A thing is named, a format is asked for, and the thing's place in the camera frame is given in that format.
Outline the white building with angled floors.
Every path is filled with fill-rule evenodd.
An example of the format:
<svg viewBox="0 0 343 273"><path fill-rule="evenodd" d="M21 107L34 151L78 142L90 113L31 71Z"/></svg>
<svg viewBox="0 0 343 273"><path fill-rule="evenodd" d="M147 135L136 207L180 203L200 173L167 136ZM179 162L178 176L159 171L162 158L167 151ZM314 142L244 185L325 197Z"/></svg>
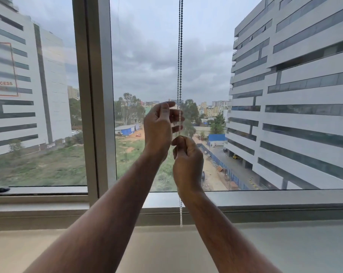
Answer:
<svg viewBox="0 0 343 273"><path fill-rule="evenodd" d="M229 154L265 189L343 189L343 0L262 0L234 35Z"/></svg>

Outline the white window sill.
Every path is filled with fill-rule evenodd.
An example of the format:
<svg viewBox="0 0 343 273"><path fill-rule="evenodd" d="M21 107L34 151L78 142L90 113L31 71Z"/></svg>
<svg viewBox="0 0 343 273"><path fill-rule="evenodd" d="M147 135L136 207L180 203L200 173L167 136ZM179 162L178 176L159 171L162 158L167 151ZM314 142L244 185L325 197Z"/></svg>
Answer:
<svg viewBox="0 0 343 273"><path fill-rule="evenodd" d="M236 224L284 273L343 273L343 220ZM65 230L0 231L0 273L22 273ZM136 227L117 273L218 273L194 225Z"/></svg>

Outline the person's right hand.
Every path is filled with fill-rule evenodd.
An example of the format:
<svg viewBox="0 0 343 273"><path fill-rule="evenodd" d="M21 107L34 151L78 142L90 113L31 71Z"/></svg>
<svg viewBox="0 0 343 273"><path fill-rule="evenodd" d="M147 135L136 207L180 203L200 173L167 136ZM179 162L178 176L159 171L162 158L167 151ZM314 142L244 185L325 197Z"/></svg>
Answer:
<svg viewBox="0 0 343 273"><path fill-rule="evenodd" d="M190 193L202 191L202 170L204 157L193 139L190 138L188 148L173 150L173 178L181 198Z"/></svg>

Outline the dark green round tree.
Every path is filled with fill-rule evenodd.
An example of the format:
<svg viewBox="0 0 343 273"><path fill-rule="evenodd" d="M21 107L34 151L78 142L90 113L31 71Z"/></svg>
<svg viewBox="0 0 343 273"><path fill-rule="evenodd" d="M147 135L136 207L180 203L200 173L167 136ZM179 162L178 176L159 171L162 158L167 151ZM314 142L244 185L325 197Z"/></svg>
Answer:
<svg viewBox="0 0 343 273"><path fill-rule="evenodd" d="M194 126L200 126L201 116L197 104L192 99L187 99L181 103L181 110L183 112L183 117L185 122L190 122Z"/></svg>

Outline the tall pale trunk tree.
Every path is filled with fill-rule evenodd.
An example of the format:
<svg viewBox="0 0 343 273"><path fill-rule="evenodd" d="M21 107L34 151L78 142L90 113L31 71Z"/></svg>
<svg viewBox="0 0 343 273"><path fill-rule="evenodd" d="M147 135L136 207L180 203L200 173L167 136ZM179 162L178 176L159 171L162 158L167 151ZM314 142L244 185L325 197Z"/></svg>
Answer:
<svg viewBox="0 0 343 273"><path fill-rule="evenodd" d="M123 97L114 101L114 116L115 120L121 121L123 125L143 123L145 108L135 95L124 93Z"/></svg>

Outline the grey aluminium window frame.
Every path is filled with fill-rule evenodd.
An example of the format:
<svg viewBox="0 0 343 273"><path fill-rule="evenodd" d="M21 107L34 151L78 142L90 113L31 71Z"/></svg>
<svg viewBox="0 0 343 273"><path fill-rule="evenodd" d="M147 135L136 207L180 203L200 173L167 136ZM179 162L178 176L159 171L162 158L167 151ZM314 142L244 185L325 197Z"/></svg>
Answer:
<svg viewBox="0 0 343 273"><path fill-rule="evenodd" d="M0 231L65 229L117 183L110 0L72 0L88 195L66 187L0 196ZM208 191L234 223L343 221L343 189Z"/></svg>

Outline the orange bordered window sticker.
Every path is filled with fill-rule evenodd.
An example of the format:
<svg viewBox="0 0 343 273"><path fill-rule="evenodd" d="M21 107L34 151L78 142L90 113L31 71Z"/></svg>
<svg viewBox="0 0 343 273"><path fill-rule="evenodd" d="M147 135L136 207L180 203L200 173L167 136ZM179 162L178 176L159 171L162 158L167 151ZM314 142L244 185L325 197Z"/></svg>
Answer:
<svg viewBox="0 0 343 273"><path fill-rule="evenodd" d="M12 45L0 42L0 97L19 97Z"/></svg>

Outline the person's left forearm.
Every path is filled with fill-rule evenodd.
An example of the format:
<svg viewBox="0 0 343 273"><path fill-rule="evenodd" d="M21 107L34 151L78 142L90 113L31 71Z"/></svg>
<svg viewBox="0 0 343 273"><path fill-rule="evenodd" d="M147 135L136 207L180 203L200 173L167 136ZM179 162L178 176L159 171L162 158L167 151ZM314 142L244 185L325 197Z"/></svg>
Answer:
<svg viewBox="0 0 343 273"><path fill-rule="evenodd" d="M24 273L115 273L169 147L145 147L119 181Z"/></svg>

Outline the white building with sticker side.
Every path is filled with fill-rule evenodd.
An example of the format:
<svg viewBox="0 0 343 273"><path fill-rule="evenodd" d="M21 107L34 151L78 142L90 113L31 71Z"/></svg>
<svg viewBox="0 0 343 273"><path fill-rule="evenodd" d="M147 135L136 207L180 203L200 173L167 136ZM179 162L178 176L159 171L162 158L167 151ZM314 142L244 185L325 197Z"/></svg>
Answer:
<svg viewBox="0 0 343 273"><path fill-rule="evenodd" d="M19 97L0 97L0 155L36 152L71 136L64 44L13 0L0 0L0 42L12 45Z"/></svg>

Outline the blue site fence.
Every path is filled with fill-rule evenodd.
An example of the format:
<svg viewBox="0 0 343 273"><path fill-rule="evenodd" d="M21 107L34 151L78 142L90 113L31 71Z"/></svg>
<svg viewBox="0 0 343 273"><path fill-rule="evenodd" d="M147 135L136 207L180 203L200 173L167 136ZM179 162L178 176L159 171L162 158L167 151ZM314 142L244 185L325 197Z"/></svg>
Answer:
<svg viewBox="0 0 343 273"><path fill-rule="evenodd" d="M196 140L203 153L205 165L202 173L202 186L206 191L245 191L254 189L249 178L238 169L236 161L223 151L222 146L209 147Z"/></svg>

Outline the person's left hand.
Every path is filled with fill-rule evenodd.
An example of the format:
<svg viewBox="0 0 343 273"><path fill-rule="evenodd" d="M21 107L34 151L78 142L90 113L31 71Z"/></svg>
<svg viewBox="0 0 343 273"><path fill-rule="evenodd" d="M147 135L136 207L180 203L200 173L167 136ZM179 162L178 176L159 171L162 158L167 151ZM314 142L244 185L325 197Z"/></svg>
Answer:
<svg viewBox="0 0 343 273"><path fill-rule="evenodd" d="M158 110L155 105L144 119L144 153L160 165L168 155L174 133L183 129L183 112L180 109Z"/></svg>

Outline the person's right forearm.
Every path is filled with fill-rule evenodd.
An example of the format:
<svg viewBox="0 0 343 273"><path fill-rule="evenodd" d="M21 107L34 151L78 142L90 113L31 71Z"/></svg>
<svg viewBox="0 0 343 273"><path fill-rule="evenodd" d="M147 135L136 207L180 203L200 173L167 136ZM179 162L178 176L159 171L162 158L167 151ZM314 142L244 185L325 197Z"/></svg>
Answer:
<svg viewBox="0 0 343 273"><path fill-rule="evenodd" d="M219 273L283 273L270 262L201 189L178 188Z"/></svg>

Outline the blue roofed shed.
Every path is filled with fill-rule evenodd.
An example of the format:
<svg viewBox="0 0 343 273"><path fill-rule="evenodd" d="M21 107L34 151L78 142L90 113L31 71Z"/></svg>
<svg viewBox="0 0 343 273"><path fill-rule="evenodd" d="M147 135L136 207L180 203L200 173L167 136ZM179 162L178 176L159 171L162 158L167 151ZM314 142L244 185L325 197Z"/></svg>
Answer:
<svg viewBox="0 0 343 273"><path fill-rule="evenodd" d="M115 128L116 136L129 136L140 129L139 124L122 125Z"/></svg>

